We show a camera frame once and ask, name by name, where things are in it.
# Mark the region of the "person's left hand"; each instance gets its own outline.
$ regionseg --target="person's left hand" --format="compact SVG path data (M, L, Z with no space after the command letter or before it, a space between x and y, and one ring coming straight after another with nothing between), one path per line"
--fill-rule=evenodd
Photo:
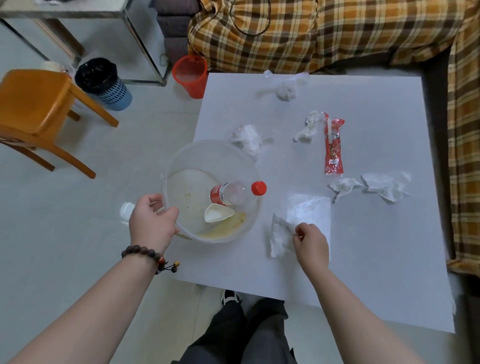
M129 221L132 245L146 246L161 254L165 252L173 235L179 232L175 227L179 209L173 206L156 214L161 207L162 194L140 197Z

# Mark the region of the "chair leg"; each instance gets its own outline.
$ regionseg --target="chair leg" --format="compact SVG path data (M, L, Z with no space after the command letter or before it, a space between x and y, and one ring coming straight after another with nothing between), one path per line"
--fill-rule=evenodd
M69 110L68 111L68 116L73 121L80 121L80 115L78 115L75 111Z
M81 102L83 102L85 105L87 105L92 111L97 113L103 120L108 122L111 126L117 127L119 124L119 121L115 119L113 116L111 116L108 112L105 111L103 107L101 107L99 104L97 104L95 101L93 101L88 95L83 92L81 89L79 89L75 85L71 85L70 87L70 92Z
M42 148L48 150L50 153L55 154L57 157L62 158L65 162L70 163L72 166L76 167L80 172L85 173L91 179L94 179L96 173L93 172L90 168L88 168L85 164L79 161L77 158L72 156L70 153L67 153L62 148L51 144L51 143L44 143Z
M20 152L22 153L24 156L27 156L29 157L31 160L37 162L40 166L42 167L45 167L46 169L48 169L50 172L52 172L54 169L55 169L55 166L51 165L50 163L48 163L46 160L44 160L42 157L40 157L39 155L35 154L34 152L32 152L30 149L24 147L24 146L13 146L11 144L7 144L7 143L2 143L0 142L1 144L5 144L6 146L9 146L10 148L16 150L17 152Z

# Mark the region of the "blue perforated wastebasket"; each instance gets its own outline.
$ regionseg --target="blue perforated wastebasket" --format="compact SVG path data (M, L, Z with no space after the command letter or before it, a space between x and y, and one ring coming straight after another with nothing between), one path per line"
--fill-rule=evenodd
M132 103L132 94L118 77L116 64L105 58L93 58L82 64L75 82L107 109L125 110Z

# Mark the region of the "orange chair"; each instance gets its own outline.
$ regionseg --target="orange chair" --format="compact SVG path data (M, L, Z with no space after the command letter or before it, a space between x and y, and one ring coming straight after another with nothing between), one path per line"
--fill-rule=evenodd
M70 110L80 100L111 126L119 122L64 74L42 70L12 70L0 84L0 144L22 153L41 166L55 169L32 150L39 147L72 164L90 178L96 174L77 158L54 144L63 122L80 115Z

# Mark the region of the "red bottle cap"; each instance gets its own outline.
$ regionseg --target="red bottle cap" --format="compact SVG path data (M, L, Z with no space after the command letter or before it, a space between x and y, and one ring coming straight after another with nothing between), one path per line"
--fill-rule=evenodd
M255 196L263 196L267 192L267 185L263 181L252 183L252 192Z

